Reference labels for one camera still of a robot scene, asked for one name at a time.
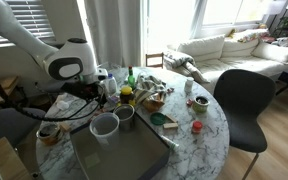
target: cable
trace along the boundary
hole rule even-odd
[[[104,91],[102,91],[101,93],[101,96],[100,96],[100,99],[99,101],[102,100],[103,98],[103,94],[104,94]],[[76,114],[78,114],[82,109],[84,109],[88,104],[90,104],[91,102],[93,102],[93,100],[91,101],[88,101],[88,100],[85,100],[86,101],[86,104],[80,108],[79,110],[77,110],[75,113],[73,113],[72,115],[70,115],[69,117],[65,117],[65,118],[47,118],[47,117],[40,117],[40,116],[37,116],[33,113],[30,113],[28,111],[25,111],[22,107],[20,106],[17,106],[16,104],[14,104],[8,97],[8,95],[5,93],[4,89],[2,88],[1,84],[0,84],[0,96],[2,97],[2,99],[5,101],[5,104],[7,106],[10,106],[12,108],[14,108],[16,111],[22,113],[23,115],[26,115],[28,117],[31,117],[33,119],[36,119],[36,120],[40,120],[40,121],[48,121],[48,122],[61,122],[61,121],[67,121],[67,120],[77,120],[77,119],[81,119],[81,118],[84,118],[84,117],[87,117],[89,116],[90,114],[92,114],[97,108],[98,106],[101,104],[100,102],[98,102],[97,106],[91,111],[91,113],[88,113],[87,115],[83,115],[81,117],[76,117],[76,118],[72,118],[73,116],[75,116]]]

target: jar lid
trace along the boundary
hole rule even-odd
[[[130,95],[132,93],[132,88],[130,86],[124,86],[121,88],[121,93],[123,95]]]
[[[203,127],[203,124],[202,124],[201,121],[194,121],[194,122],[193,122],[193,127],[194,127],[195,129],[201,129],[201,128]]]
[[[156,112],[151,115],[150,120],[154,125],[163,125],[165,123],[165,115]]]

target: black tray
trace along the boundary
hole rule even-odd
[[[71,131],[75,155],[88,179],[150,179],[168,162],[169,146],[137,113],[129,132],[119,130],[119,145],[104,151],[89,123]]]

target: white marble tabletop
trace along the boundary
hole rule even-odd
[[[145,73],[153,75],[166,83],[166,88],[174,88],[165,98],[165,105],[159,110],[164,114],[170,114],[178,120],[179,127],[175,130],[165,130],[162,126],[154,126],[148,121],[153,129],[180,145],[176,152],[171,152],[169,161],[153,179],[216,179],[220,173],[229,148],[229,130],[226,117],[213,98],[198,83],[193,84],[192,92],[185,93],[184,85],[186,77],[162,69],[156,68],[133,68],[134,75]],[[115,77],[118,87],[124,85],[128,75],[126,68],[110,71]],[[193,99],[197,95],[209,99],[210,105],[207,112],[195,113],[186,105],[187,99]],[[68,95],[65,101],[72,99]],[[59,110],[53,105],[47,112],[48,117],[67,117],[80,109],[85,104],[84,100],[77,99],[72,102],[68,110]],[[88,114],[96,107],[96,103],[86,106],[76,117]],[[150,113],[136,105],[137,113],[149,120]],[[72,129],[87,122],[91,116],[74,121],[66,121]],[[192,134],[193,120],[202,121],[204,127],[200,134]],[[49,179],[86,179],[74,154],[69,133],[65,133],[61,140],[53,146],[45,146],[37,140],[37,162],[45,180]]]

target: black cable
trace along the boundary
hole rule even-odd
[[[101,98],[99,101],[102,100],[102,97],[103,97],[103,94],[104,94],[104,91],[102,91],[102,94],[101,94]],[[86,104],[80,108],[78,111],[76,111],[73,115],[69,116],[69,117],[65,117],[65,118],[47,118],[47,117],[40,117],[40,116],[37,116],[33,113],[30,113],[28,111],[25,111],[22,107],[20,106],[17,106],[16,104],[14,104],[8,97],[8,95],[5,93],[4,89],[2,88],[1,84],[0,84],[0,96],[2,97],[2,99],[5,101],[5,104],[7,106],[10,106],[12,108],[14,108],[16,111],[28,116],[28,117],[31,117],[33,119],[37,119],[37,120],[40,120],[40,121],[49,121],[49,122],[60,122],[60,121],[67,121],[67,120],[77,120],[77,119],[80,119],[80,118],[83,118],[83,117],[87,117],[89,116],[90,114],[92,114],[97,108],[98,106],[101,104],[100,102],[98,103],[98,105],[96,106],[96,108],[94,108],[94,110],[91,111],[91,113],[87,114],[87,115],[84,115],[82,117],[78,117],[78,118],[72,118],[73,116],[75,116],[77,113],[79,113],[82,109],[84,109],[89,103],[91,103],[92,101],[86,101]]]

